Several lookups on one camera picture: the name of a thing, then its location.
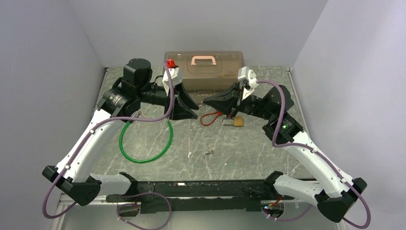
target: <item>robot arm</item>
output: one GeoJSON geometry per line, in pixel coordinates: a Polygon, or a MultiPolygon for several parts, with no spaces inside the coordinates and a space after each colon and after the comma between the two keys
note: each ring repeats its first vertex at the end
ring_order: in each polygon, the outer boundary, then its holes
{"type": "MultiPolygon", "coordinates": [[[[239,71],[239,83],[234,83],[227,91],[206,98],[203,103],[217,111],[234,117],[238,112],[268,120],[262,127],[265,135],[272,140],[281,112],[282,95],[274,87],[263,98],[252,95],[258,83],[253,70],[243,67],[239,71]]],[[[281,128],[278,130],[276,144],[283,144],[283,149],[296,157],[314,176],[318,184],[296,180],[282,172],[273,172],[264,181],[266,190],[276,195],[292,196],[316,206],[319,211],[334,222],[340,222],[357,200],[346,182],[362,193],[367,184],[362,178],[353,179],[335,164],[332,166],[343,179],[326,162],[331,162],[318,149],[303,127],[286,111],[294,105],[288,89],[280,85],[284,94],[285,111],[281,128]],[[307,145],[310,149],[295,144],[307,145]]]]}
{"type": "MultiPolygon", "coordinates": [[[[169,69],[173,79],[175,102],[169,114],[172,120],[196,119],[197,115],[191,110],[198,110],[196,105],[183,88],[179,68],[169,69]]],[[[110,194],[138,194],[137,180],[126,173],[117,175],[97,175],[90,173],[96,161],[97,154],[117,131],[124,126],[124,121],[113,120],[93,130],[95,125],[111,117],[131,116],[141,107],[141,102],[158,104],[169,109],[168,76],[163,76],[164,87],[150,83],[152,69],[145,59],[132,59],[124,67],[124,74],[119,78],[98,102],[88,127],[83,132],[72,150],[56,166],[47,166],[43,176],[53,182],[60,174],[56,186],[70,196],[79,205],[90,203],[95,197],[110,194]],[[83,139],[89,134],[80,152],[68,165],[73,153],[83,139]]]]}

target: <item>black base frame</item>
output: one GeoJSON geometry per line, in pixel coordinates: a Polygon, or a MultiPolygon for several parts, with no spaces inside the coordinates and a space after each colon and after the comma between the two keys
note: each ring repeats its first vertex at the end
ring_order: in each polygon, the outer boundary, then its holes
{"type": "MultiPolygon", "coordinates": [[[[265,192],[264,180],[221,181],[147,181],[137,183],[138,193],[156,192],[169,200],[173,211],[232,210],[261,211],[261,201],[277,200],[278,194],[265,192]]],[[[284,196],[283,200],[293,200],[284,196]]],[[[129,202],[135,198],[108,195],[107,202],[129,202]]],[[[145,195],[141,201],[141,214],[167,211],[163,199],[145,195]]]]}

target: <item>cable clip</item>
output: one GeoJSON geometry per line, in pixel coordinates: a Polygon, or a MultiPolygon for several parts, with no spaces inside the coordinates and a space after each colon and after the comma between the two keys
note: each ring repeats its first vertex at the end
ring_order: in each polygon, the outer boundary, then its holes
{"type": "Polygon", "coordinates": [[[221,112],[219,112],[219,111],[216,111],[216,112],[214,112],[214,113],[205,114],[205,115],[203,115],[203,116],[200,117],[200,123],[201,123],[202,125],[204,125],[204,126],[209,126],[209,125],[213,124],[213,123],[215,122],[215,120],[216,120],[219,116],[222,116],[222,115],[223,115],[223,114],[222,114],[221,112]],[[203,123],[203,118],[204,118],[204,117],[209,116],[209,115],[215,115],[215,114],[217,114],[217,115],[214,117],[213,121],[211,121],[211,122],[208,123],[208,124],[203,123]]]}
{"type": "Polygon", "coordinates": [[[243,86],[243,94],[241,100],[250,96],[256,87],[258,87],[257,75],[249,67],[245,66],[238,70],[238,81],[243,86]]]}
{"type": "Polygon", "coordinates": [[[296,209],[299,208],[299,200],[296,198],[294,199],[294,205],[295,205],[296,209]]]}
{"type": "Polygon", "coordinates": [[[319,150],[317,147],[314,147],[314,148],[311,150],[311,152],[312,152],[312,153],[320,152],[320,150],[319,150]]]}

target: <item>green cable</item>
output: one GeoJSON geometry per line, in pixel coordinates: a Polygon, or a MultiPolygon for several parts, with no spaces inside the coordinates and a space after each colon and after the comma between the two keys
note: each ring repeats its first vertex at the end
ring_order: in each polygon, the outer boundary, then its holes
{"type": "Polygon", "coordinates": [[[135,163],[148,163],[148,162],[151,162],[151,161],[154,161],[154,160],[160,158],[160,157],[161,157],[162,155],[164,155],[164,153],[169,149],[170,144],[172,143],[173,129],[172,129],[172,125],[170,124],[170,121],[169,121],[169,120],[167,120],[167,123],[168,123],[168,127],[169,127],[169,140],[168,140],[168,143],[166,144],[165,148],[164,148],[158,155],[156,155],[155,157],[151,157],[151,158],[145,159],[145,160],[136,160],[136,159],[133,159],[133,158],[129,157],[129,156],[127,155],[127,153],[124,151],[124,148],[123,148],[123,137],[124,137],[124,133],[125,133],[125,131],[127,130],[127,128],[130,126],[130,122],[127,122],[127,123],[125,124],[124,128],[123,128],[122,131],[121,131],[120,140],[119,140],[120,151],[121,151],[121,153],[123,154],[123,156],[124,156],[125,158],[127,158],[127,160],[132,161],[132,162],[135,162],[135,163]]]}

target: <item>red cap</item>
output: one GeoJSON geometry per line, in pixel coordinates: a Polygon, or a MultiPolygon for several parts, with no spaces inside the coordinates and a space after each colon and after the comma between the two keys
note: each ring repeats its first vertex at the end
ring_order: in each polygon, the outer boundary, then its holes
{"type": "Polygon", "coordinates": [[[175,68],[175,62],[172,60],[172,59],[168,59],[168,62],[166,63],[166,65],[167,65],[167,67],[169,68],[169,69],[171,69],[171,68],[175,68]]]}

